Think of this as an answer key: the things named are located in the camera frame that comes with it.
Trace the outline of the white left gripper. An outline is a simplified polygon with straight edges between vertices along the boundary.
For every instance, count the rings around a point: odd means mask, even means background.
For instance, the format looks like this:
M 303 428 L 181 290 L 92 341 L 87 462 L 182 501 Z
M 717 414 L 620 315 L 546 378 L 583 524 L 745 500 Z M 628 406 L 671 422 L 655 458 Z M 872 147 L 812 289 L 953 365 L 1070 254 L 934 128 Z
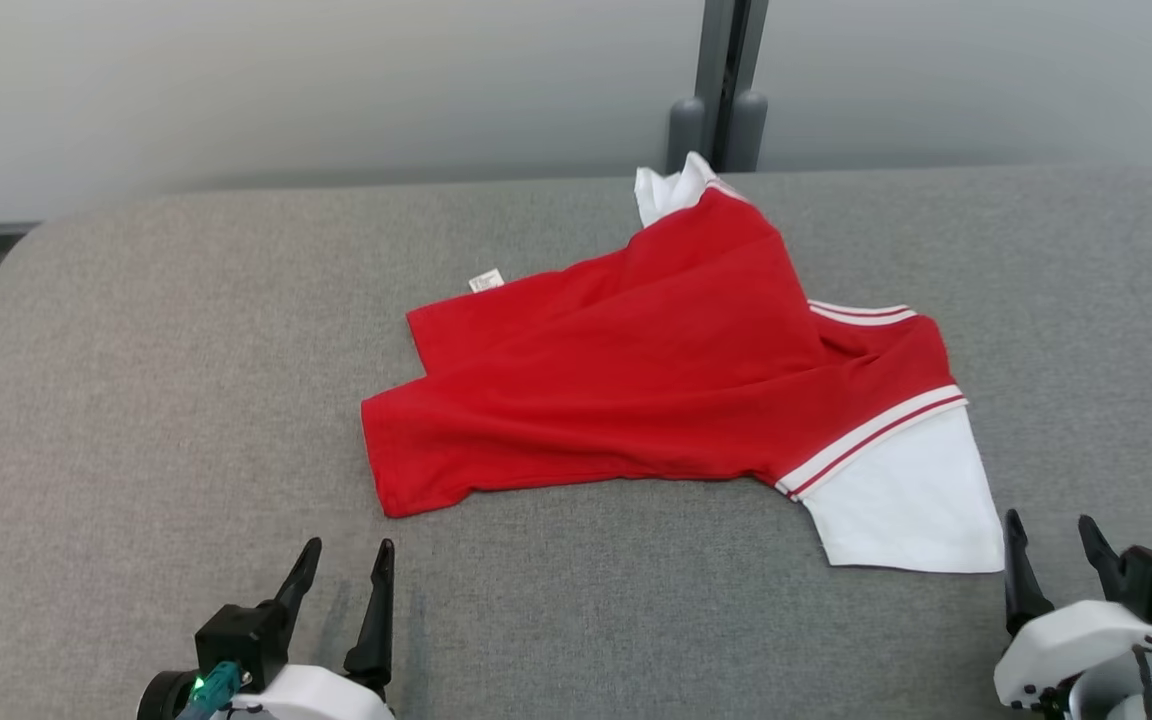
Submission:
M 308 539 L 274 594 L 280 611 L 300 611 L 314 585 L 321 551 L 320 537 Z M 392 680 L 394 564 L 396 547 L 382 539 L 370 573 L 364 623 L 346 653 L 343 674 L 321 666 L 285 666 L 264 691 L 237 694 L 223 710 L 225 719 L 394 719 L 384 698 Z

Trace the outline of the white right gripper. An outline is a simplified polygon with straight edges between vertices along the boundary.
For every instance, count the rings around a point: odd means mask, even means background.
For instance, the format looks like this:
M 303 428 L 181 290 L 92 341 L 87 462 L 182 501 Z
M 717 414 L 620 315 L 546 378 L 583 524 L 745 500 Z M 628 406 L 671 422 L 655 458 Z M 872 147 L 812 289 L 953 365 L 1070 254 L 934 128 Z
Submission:
M 1079 541 L 1107 601 L 1126 571 L 1091 515 Z M 1005 626 L 1011 644 L 993 670 L 998 702 L 1043 717 L 1152 717 L 1152 626 L 1119 602 L 1085 600 L 1055 611 L 1028 558 L 1020 511 L 1005 514 Z

